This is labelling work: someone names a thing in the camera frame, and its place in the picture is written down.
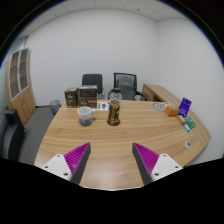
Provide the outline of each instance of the box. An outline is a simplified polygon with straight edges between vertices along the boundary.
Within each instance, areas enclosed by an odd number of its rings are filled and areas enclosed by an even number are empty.
[[[183,98],[179,106],[180,111],[178,115],[186,117],[188,114],[188,111],[190,110],[190,106],[191,106],[191,101],[186,98]]]
[[[185,117],[184,118],[187,122],[187,125],[190,127],[190,128],[193,128],[196,126],[195,122],[193,121],[193,119],[191,117]]]
[[[82,85],[79,87],[79,97],[97,97],[97,86]]]
[[[180,109],[178,109],[177,107],[167,106],[166,110],[165,110],[165,114],[168,117],[174,117],[174,116],[178,115],[179,111],[180,111]]]
[[[79,97],[79,107],[87,106],[97,109],[97,97]]]
[[[65,90],[67,107],[78,107],[78,87],[70,87]]]
[[[176,117],[178,118],[178,120],[180,121],[181,124],[187,123],[187,121],[181,115],[177,115]]]

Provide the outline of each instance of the white wall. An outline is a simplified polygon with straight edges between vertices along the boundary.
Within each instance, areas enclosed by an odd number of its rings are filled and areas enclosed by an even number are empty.
[[[180,100],[191,100],[192,111],[212,136],[188,165],[220,159],[224,152],[224,72],[208,39],[190,21],[160,21],[156,67],[157,84]]]
[[[85,10],[59,17],[32,33],[30,71],[35,104],[64,102],[64,90],[80,86],[85,73],[102,73],[105,93],[113,73],[154,74],[157,24],[121,10]]]

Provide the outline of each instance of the bottle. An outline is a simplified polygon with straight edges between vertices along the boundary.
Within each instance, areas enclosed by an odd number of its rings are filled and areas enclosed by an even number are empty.
[[[107,123],[112,126],[119,125],[120,101],[122,100],[119,88],[113,89],[112,93],[110,94],[109,100],[110,107],[108,112]]]

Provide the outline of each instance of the white mug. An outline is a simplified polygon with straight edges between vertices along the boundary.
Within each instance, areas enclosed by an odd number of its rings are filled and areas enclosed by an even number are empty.
[[[90,108],[90,107],[80,107],[77,110],[77,114],[79,117],[79,123],[82,126],[89,126],[92,124],[93,117],[96,116],[96,109],[95,108]]]

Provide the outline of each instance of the wooden table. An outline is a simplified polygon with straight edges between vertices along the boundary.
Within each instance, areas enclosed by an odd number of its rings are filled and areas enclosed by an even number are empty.
[[[196,116],[196,127],[186,132],[176,117],[156,111],[147,101],[122,101],[119,126],[107,124],[107,111],[97,111],[92,125],[79,124],[77,108],[65,102],[40,145],[35,166],[42,167],[55,154],[66,154],[87,142],[91,154],[80,186],[95,189],[128,189],[143,186],[132,144],[158,154],[167,153],[182,167],[200,153],[211,136]]]

